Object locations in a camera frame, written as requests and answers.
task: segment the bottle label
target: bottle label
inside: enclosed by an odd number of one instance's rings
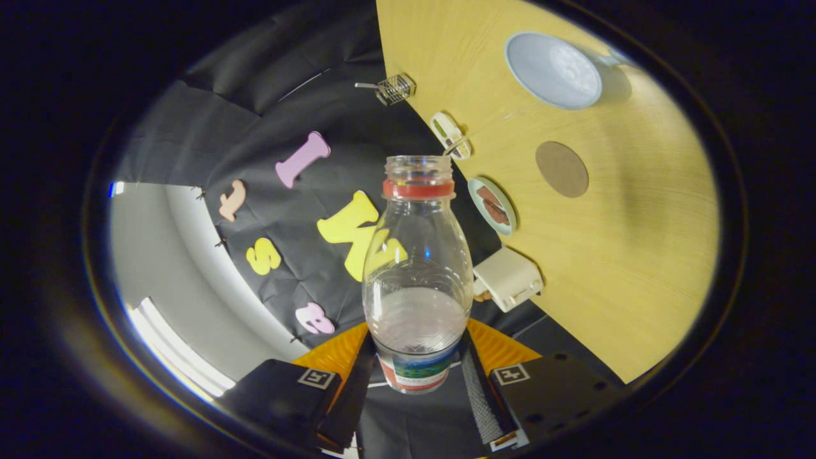
[[[456,345],[430,355],[393,354],[379,350],[379,363],[388,382],[403,390],[427,390],[448,376]]]

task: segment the small plate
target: small plate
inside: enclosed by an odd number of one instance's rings
[[[473,200],[473,203],[476,204],[476,208],[479,209],[479,213],[481,213],[481,216],[487,221],[491,228],[505,236],[512,234],[513,230],[516,229],[516,211],[512,208],[510,199],[508,199],[495,183],[487,180],[485,177],[472,178],[468,180],[468,191],[470,192],[470,198]],[[498,201],[499,204],[494,206],[486,203],[486,201]],[[488,207],[492,207],[494,214],[496,214],[500,220],[504,221],[494,219]],[[501,213],[497,213],[496,210],[503,212],[506,219],[502,218]]]

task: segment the food on plate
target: food on plate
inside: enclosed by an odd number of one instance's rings
[[[499,202],[499,198],[496,198],[496,195],[493,194],[493,192],[486,186],[482,186],[480,189],[476,190],[476,194],[481,196],[483,199],[487,199],[488,201],[492,202],[496,207],[502,208],[502,203]]]
[[[490,214],[490,218],[492,218],[494,221],[501,223],[502,225],[510,225],[510,219],[508,218],[508,214],[505,213],[501,207],[497,206],[496,204],[493,204],[493,201],[488,201],[487,199],[482,200],[482,203],[485,204],[485,209],[487,210],[487,213]]]

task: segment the pink letter i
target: pink letter i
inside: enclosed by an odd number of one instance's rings
[[[317,131],[308,134],[308,140],[289,159],[282,163],[275,164],[277,176],[287,188],[295,186],[295,178],[311,163],[318,158],[329,156],[331,148]]]

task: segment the white bowl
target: white bowl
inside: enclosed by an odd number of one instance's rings
[[[558,38],[537,32],[517,33],[505,43],[504,58],[527,91],[560,109],[585,109],[603,92],[595,64]]]

